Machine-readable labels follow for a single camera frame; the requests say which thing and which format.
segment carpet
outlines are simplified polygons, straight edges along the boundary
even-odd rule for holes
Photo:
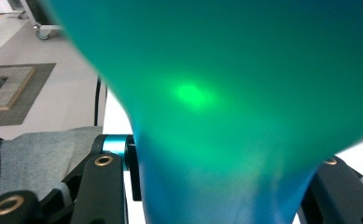
[[[35,98],[41,92],[50,73],[56,63],[40,63],[40,64],[21,64],[21,65],[4,65],[0,67],[25,67],[32,66],[35,69],[18,99],[9,110],[0,111],[0,126],[20,125],[23,123]]]

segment floor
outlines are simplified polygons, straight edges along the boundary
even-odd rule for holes
[[[0,137],[13,139],[23,133],[65,131],[93,126],[97,72],[62,32],[39,40],[28,19],[19,14],[0,18],[0,65],[56,63],[24,123],[0,127]],[[98,125],[103,125],[105,93],[102,87]]]

